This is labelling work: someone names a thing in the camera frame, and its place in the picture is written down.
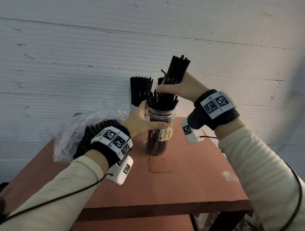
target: beige sleeve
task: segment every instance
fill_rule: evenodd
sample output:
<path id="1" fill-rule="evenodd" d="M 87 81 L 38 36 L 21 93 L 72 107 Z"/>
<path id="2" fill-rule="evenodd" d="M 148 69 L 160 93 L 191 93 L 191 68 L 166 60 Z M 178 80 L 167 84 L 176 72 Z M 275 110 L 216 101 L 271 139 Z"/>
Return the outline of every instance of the beige sleeve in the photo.
<path id="1" fill-rule="evenodd" d="M 219 141 L 266 231 L 278 231 L 294 212 L 299 189 L 288 166 L 243 127 Z M 305 229 L 305 203 L 287 230 Z"/>
<path id="2" fill-rule="evenodd" d="M 93 160 L 81 156 L 12 214 L 82 189 L 95 183 L 103 176 L 101 168 Z M 0 225 L 0 231 L 69 231 L 96 188 L 97 185 L 15 217 Z"/>

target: right hand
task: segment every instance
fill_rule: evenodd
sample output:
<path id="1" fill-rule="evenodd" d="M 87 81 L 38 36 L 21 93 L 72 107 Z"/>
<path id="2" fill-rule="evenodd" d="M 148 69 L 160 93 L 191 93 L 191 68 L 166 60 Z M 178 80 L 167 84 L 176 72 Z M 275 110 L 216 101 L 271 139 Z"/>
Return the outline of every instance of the right hand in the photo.
<path id="1" fill-rule="evenodd" d="M 184 99 L 195 101 L 209 89 L 201 82 L 185 72 L 181 83 L 179 84 L 161 84 L 157 86 L 157 91 L 178 95 Z"/>

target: black wrist strap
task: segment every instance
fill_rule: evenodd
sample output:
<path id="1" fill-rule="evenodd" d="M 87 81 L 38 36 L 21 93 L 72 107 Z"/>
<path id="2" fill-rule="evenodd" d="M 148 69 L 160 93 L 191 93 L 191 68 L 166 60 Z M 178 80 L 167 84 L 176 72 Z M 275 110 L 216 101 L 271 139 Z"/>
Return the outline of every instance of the black wrist strap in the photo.
<path id="1" fill-rule="evenodd" d="M 125 133 L 130 138 L 130 133 L 129 133 L 128 129 L 126 127 L 124 127 L 123 125 L 117 124 L 117 125 L 114 125 L 113 127 L 121 130 L 123 133 Z M 113 150 L 111 150 L 107 145 L 104 145 L 100 142 L 94 142 L 89 147 L 89 150 L 91 150 L 91 149 L 99 151 L 106 157 L 109 168 L 111 166 L 113 166 L 114 164 L 116 164 L 118 161 L 118 157 L 117 157 L 116 153 Z"/>
<path id="2" fill-rule="evenodd" d="M 239 113 L 235 108 L 231 108 L 214 119 L 211 119 L 209 114 L 200 104 L 204 99 L 216 93 L 217 90 L 212 89 L 202 94 L 194 103 L 195 109 L 188 116 L 188 125 L 193 129 L 200 129 L 203 125 L 207 125 L 210 129 L 215 130 L 219 125 L 227 124 L 239 118 Z"/>

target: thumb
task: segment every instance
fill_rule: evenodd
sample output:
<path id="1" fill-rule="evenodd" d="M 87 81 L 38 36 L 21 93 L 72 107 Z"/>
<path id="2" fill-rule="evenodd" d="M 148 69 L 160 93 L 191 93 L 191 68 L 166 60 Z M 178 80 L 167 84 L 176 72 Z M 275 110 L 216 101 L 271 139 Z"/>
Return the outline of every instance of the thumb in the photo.
<path id="1" fill-rule="evenodd" d="M 148 122 L 148 130 L 166 129 L 169 124 L 166 122 Z"/>
<path id="2" fill-rule="evenodd" d="M 177 95 L 179 92 L 180 84 L 161 84 L 158 85 L 156 90 L 162 93 L 170 93 Z"/>

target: table leg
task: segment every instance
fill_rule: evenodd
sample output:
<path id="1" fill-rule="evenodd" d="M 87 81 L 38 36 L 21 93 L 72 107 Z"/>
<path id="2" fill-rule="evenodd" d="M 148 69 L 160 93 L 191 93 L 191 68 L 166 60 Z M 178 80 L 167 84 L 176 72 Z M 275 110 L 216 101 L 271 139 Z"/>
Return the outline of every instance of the table leg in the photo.
<path id="1" fill-rule="evenodd" d="M 247 211 L 220 212 L 209 231 L 232 231 Z"/>

